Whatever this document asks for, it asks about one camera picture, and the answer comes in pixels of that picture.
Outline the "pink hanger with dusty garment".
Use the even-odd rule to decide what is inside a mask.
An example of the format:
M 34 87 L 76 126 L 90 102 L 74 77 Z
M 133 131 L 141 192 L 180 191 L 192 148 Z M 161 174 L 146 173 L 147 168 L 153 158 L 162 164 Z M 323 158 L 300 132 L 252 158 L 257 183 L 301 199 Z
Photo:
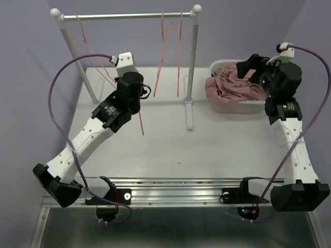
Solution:
M 141 111 L 139 111 L 139 121 L 140 121 L 140 127 L 141 127 L 141 133 L 144 136 L 144 127 L 143 127 L 143 120 L 142 120 L 142 115 Z

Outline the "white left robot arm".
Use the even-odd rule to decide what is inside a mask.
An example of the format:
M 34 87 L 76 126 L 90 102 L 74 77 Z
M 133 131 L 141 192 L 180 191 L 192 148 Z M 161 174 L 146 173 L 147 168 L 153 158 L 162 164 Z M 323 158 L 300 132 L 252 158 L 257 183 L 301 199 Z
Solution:
M 138 72 L 126 72 L 116 81 L 116 90 L 93 110 L 71 144 L 48 163 L 38 163 L 33 168 L 42 187 L 63 208 L 90 196 L 83 183 L 74 178 L 78 167 L 139 112 L 140 101 L 151 93 L 150 87 L 143 83 L 143 75 Z

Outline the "dusty pink garment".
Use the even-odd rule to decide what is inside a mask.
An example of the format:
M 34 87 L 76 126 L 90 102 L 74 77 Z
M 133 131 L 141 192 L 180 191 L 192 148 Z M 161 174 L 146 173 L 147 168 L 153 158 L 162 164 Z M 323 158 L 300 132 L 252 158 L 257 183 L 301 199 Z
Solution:
M 239 79 L 236 62 L 220 67 L 215 76 L 205 82 L 206 97 L 217 106 L 234 106 L 240 101 L 264 101 L 266 93 L 262 86 L 249 82 L 254 72 L 249 70 L 243 79 Z

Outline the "pink hanger with blue garment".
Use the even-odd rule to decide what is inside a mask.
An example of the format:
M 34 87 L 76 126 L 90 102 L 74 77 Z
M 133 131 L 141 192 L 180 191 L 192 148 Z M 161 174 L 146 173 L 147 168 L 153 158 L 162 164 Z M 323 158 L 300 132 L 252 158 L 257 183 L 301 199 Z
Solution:
M 165 11 L 163 10 L 162 14 L 161 14 L 161 36 L 162 36 L 161 53 L 160 53 L 160 60 L 159 60 L 159 64 L 158 64 L 157 77 L 156 77 L 156 82 L 155 82 L 155 86 L 154 86 L 153 97 L 156 96 L 159 79 L 160 79 L 160 74 L 161 74 L 161 69 L 162 69 L 162 65 L 163 65 L 163 60 L 164 60 L 164 57 L 166 54 L 166 50 L 167 50 L 168 43 L 169 43 L 169 37 L 170 37 L 171 29 L 172 29 L 172 21 L 169 22 L 168 27 L 166 29 L 164 28 L 164 21 L 163 21 L 164 15 L 165 15 Z

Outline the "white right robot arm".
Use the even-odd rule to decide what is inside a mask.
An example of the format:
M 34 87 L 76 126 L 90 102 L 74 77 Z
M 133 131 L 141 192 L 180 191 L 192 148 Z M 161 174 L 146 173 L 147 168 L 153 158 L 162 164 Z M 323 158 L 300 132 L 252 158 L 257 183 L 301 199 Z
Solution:
M 254 70 L 249 81 L 261 85 L 266 93 L 265 112 L 283 155 L 270 180 L 244 178 L 238 188 L 239 198 L 249 202 L 258 197 L 278 212 L 315 210 L 329 196 L 330 188 L 315 173 L 303 138 L 303 115 L 294 97 L 302 81 L 301 68 L 280 56 L 258 54 L 236 67 L 240 79 Z

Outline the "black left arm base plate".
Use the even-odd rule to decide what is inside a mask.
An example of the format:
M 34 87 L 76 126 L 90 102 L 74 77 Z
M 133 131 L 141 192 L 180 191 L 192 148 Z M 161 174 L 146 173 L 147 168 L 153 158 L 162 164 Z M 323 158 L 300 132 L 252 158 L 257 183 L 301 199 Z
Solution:
M 132 190 L 129 188 L 117 188 L 116 190 L 109 190 L 108 193 L 105 195 L 105 199 L 120 203 L 124 205 L 130 205 L 131 204 L 131 197 L 132 197 Z M 91 199 L 86 199 L 85 204 L 88 206 L 104 206 L 104 205 L 110 205 L 110 203 L 106 203 L 100 199 L 97 199 L 95 197 L 92 197 Z

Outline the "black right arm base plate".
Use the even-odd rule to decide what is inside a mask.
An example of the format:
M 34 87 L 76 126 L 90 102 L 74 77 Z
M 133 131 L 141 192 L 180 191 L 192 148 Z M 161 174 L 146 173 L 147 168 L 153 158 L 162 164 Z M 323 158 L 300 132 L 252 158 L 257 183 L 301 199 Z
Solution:
M 257 204 L 262 203 L 260 198 L 249 193 L 244 188 L 222 188 L 220 200 L 224 204 Z

